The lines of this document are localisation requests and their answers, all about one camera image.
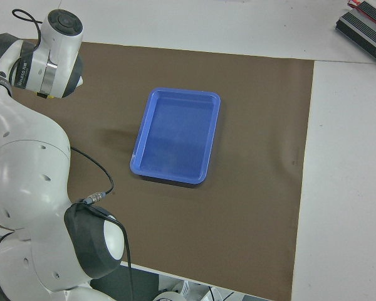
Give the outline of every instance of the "black cable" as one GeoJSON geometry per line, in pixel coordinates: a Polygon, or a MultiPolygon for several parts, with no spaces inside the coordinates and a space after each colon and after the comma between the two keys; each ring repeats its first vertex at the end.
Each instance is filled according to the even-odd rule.
{"type": "Polygon", "coordinates": [[[230,293],[226,298],[223,299],[223,301],[227,300],[228,297],[230,297],[234,292],[230,293]]]}
{"type": "Polygon", "coordinates": [[[214,301],[214,296],[213,296],[213,292],[212,292],[212,288],[211,288],[211,287],[209,287],[209,291],[210,291],[210,293],[211,293],[211,295],[212,295],[212,299],[213,299],[213,301],[214,301]]]}
{"type": "Polygon", "coordinates": [[[108,191],[106,191],[106,194],[109,194],[111,193],[111,191],[113,190],[114,188],[114,181],[113,181],[113,178],[111,177],[111,175],[108,173],[108,171],[102,166],[100,165],[100,163],[96,160],[94,160],[94,158],[90,157],[89,155],[87,155],[86,153],[84,153],[83,151],[77,149],[76,147],[73,147],[71,146],[71,149],[81,155],[83,155],[84,157],[86,157],[87,159],[91,160],[93,163],[95,163],[107,176],[107,178],[109,179],[110,181],[110,184],[111,184],[111,187],[108,191]]]}
{"type": "MultiPolygon", "coordinates": [[[[35,18],[29,14],[27,11],[24,11],[23,9],[19,9],[19,8],[16,8],[16,9],[13,9],[13,11],[11,12],[13,14],[14,17],[18,18],[18,19],[21,19],[23,21],[27,21],[27,22],[33,22],[36,26],[36,30],[38,31],[38,43],[34,46],[34,48],[32,49],[31,52],[27,53],[27,54],[24,54],[24,56],[27,56],[27,55],[30,55],[32,54],[36,49],[38,49],[40,43],[41,43],[41,31],[40,31],[40,28],[39,28],[39,24],[42,24],[41,21],[37,21],[35,20],[35,18]],[[23,17],[20,17],[18,16],[16,13],[23,13],[25,15],[27,15],[29,17],[29,19],[26,19],[26,18],[23,18],[23,17]]],[[[13,64],[13,66],[11,67],[11,70],[10,70],[10,74],[9,74],[9,82],[12,83],[13,81],[13,73],[14,73],[14,70],[15,70],[15,67],[17,66],[19,60],[21,59],[21,57],[19,57],[13,64]]]]}
{"type": "Polygon", "coordinates": [[[89,211],[91,211],[94,215],[103,218],[111,223],[116,224],[118,227],[120,227],[121,231],[123,232],[124,235],[124,244],[125,244],[125,251],[127,252],[127,264],[128,264],[128,274],[130,278],[130,290],[131,290],[131,300],[133,301],[133,280],[132,280],[132,267],[131,267],[131,254],[130,254],[130,244],[128,242],[128,236],[127,236],[127,230],[125,229],[124,225],[121,224],[119,221],[117,221],[114,218],[111,218],[107,215],[105,215],[103,212],[100,210],[96,209],[95,207],[80,203],[88,208],[89,211]]]}

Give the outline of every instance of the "white robotic arm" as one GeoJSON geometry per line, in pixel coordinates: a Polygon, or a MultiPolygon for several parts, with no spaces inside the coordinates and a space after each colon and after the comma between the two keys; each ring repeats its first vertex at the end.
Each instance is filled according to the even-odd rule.
{"type": "Polygon", "coordinates": [[[82,283],[116,269],[124,236],[110,213],[71,204],[70,143],[53,120],[11,98],[11,85],[65,97],[82,84],[80,20],[49,13],[38,47],[0,34],[0,300],[113,300],[82,283]]]}

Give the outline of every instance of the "screw hole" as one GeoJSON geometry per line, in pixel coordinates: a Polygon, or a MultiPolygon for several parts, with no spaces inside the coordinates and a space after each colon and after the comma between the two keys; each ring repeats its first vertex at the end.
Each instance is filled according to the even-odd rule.
{"type": "Polygon", "coordinates": [[[43,177],[43,179],[44,179],[45,181],[48,181],[48,182],[51,181],[51,179],[50,179],[46,174],[42,174],[42,177],[43,177]]]}

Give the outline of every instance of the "white table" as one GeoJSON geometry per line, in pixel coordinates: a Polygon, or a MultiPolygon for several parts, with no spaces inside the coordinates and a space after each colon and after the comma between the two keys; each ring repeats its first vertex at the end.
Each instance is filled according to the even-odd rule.
{"type": "Polygon", "coordinates": [[[334,30],[346,1],[81,5],[0,3],[0,33],[35,38],[12,8],[39,19],[60,6],[80,17],[85,41],[316,60],[292,300],[376,300],[376,63],[334,30]]]}

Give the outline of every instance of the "blue plastic tray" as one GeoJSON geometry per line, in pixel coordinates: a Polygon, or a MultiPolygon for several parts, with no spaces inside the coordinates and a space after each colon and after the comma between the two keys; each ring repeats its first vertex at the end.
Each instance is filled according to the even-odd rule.
{"type": "Polygon", "coordinates": [[[205,180],[220,97],[212,92],[156,88],[133,150],[135,174],[199,184],[205,180]]]}

